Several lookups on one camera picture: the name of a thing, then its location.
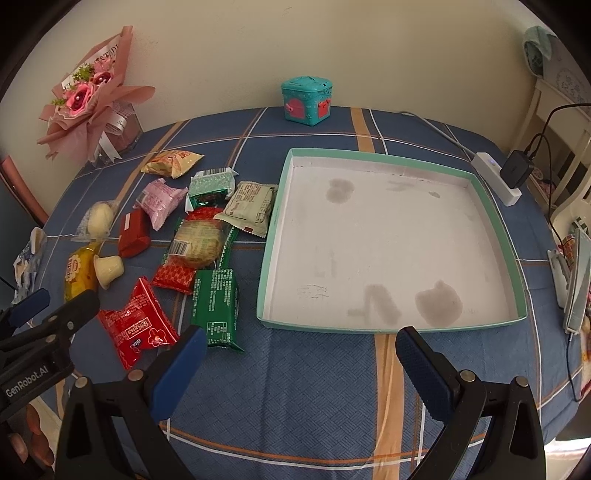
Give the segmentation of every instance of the green snack package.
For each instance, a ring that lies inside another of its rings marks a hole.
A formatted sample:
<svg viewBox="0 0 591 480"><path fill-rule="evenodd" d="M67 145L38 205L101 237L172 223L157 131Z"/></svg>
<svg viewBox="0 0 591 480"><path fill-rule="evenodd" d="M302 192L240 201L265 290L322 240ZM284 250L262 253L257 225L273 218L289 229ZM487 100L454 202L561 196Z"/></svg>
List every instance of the green snack package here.
<svg viewBox="0 0 591 480"><path fill-rule="evenodd" d="M238 173L230 167L198 171L189 184L185 211L192 212L198 207L216 205L230 198L236 189L235 175Z"/></svg>
<svg viewBox="0 0 591 480"><path fill-rule="evenodd" d="M243 352L236 344L238 286L234 270L227 268L230 246L237 234L238 230L233 228L228 235L219 268L199 270L195 275L191 324L205 330L208 346L221 346Z"/></svg>

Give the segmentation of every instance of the red wrapped candy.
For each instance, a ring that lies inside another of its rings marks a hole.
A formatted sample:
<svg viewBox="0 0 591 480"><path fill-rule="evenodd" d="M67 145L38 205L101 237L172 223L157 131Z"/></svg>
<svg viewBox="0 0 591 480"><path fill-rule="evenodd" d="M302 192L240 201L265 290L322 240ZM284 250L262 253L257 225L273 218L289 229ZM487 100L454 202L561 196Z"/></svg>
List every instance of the red wrapped candy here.
<svg viewBox="0 0 591 480"><path fill-rule="evenodd" d="M138 279L123 310L101 310L98 316L126 370L135 365L142 350L178 340L146 277Z"/></svg>

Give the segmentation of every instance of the white round snack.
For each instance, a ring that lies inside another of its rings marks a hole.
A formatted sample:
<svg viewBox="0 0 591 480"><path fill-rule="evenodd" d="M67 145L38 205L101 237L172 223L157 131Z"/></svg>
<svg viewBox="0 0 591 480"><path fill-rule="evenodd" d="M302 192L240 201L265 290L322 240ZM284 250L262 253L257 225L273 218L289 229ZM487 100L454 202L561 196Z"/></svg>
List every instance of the white round snack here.
<svg viewBox="0 0 591 480"><path fill-rule="evenodd" d="M95 203L88 217L88 234L93 237L109 235L115 214L107 203Z"/></svg>

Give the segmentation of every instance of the metal screw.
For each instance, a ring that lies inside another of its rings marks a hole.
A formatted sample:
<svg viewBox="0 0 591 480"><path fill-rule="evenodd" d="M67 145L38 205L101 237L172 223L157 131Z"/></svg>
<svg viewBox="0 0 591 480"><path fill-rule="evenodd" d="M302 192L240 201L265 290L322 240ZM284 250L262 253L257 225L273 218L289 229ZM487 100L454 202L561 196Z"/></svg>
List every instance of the metal screw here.
<svg viewBox="0 0 591 480"><path fill-rule="evenodd" d="M476 375L471 370L462 370L460 372L460 378L464 382L474 382L474 380L476 379Z"/></svg>
<svg viewBox="0 0 591 480"><path fill-rule="evenodd" d="M74 385L76 386L76 388L84 388L87 384L88 384L88 379L86 377L80 377L74 383Z"/></svg>
<svg viewBox="0 0 591 480"><path fill-rule="evenodd" d="M132 382L137 382L138 380L141 380L143 376L144 372L139 369L132 370L127 374L127 378L129 378Z"/></svg>
<svg viewBox="0 0 591 480"><path fill-rule="evenodd" d="M527 378L522 376L515 377L515 383L523 388L530 386L530 383L527 381Z"/></svg>

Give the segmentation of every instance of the power strip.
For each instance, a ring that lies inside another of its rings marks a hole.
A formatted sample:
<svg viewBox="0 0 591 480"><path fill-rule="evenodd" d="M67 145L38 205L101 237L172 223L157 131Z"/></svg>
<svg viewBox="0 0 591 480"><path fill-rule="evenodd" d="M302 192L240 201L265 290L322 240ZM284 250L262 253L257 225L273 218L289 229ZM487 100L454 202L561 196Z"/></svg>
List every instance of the power strip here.
<svg viewBox="0 0 591 480"><path fill-rule="evenodd" d="M501 166L486 152L478 152L472 159L472 166L499 196L503 205L510 207L521 197L520 189L510 189L501 178Z"/></svg>

